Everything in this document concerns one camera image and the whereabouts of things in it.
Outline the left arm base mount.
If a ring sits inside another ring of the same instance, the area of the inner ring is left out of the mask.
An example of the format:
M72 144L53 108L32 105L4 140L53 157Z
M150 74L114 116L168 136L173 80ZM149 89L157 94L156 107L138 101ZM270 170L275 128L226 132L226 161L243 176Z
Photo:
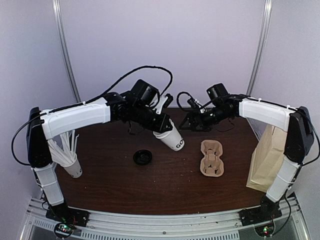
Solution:
M66 239L72 234L79 233L79 227L86 227L90 213L86 210L67 208L66 211L52 209L49 205L45 217L56 221L53 233L60 239Z

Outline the white paper cup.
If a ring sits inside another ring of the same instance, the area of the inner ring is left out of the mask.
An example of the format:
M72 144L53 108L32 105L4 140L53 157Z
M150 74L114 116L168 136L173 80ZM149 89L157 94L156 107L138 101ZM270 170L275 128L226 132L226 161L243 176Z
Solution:
M171 119L169 121L172 125L172 130L163 133L154 131L153 135L173 151L179 151L184 147L185 141L177 130L174 122Z

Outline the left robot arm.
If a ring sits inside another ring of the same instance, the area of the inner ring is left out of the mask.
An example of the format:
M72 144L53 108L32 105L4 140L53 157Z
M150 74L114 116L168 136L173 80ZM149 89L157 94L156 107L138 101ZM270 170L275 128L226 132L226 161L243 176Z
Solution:
M93 101L52 110L33 108L27 129L28 162L43 189L49 208L61 222L72 218L53 169L48 141L66 132L83 127L115 121L135 122L156 133L173 129L170 116L162 110L173 101L169 93L159 94L158 89L139 79L133 88L123 93L108 92Z

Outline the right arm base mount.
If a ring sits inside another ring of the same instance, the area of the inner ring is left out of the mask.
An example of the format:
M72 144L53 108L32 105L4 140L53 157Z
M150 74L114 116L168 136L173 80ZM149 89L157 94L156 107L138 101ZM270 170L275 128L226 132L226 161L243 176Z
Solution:
M275 219L283 215L278 207L269 211L266 206L262 205L244 208L238 214L243 227L253 226L255 233L263 238L271 237L275 233Z

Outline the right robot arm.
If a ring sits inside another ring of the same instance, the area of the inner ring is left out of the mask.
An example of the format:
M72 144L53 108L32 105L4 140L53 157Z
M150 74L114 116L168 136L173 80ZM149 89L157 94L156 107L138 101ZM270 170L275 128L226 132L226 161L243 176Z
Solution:
M295 183L304 162L318 134L310 120L309 110L294 108L278 103L257 99L245 94L231 94L222 83L206 90L210 100L200 104L194 97L187 100L189 108L183 108L186 117L179 125L181 130L209 132L212 126L222 120L241 117L271 125L286 132L284 157L275 180L261 199L256 210L259 220L268 220L275 212L279 201L286 196Z

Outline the black plastic cup lid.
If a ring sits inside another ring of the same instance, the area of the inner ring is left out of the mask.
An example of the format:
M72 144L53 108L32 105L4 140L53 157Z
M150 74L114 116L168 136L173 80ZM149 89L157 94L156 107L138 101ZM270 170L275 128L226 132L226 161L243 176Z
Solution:
M133 161L139 166L148 165L152 161L153 155L147 149L141 149L134 153Z

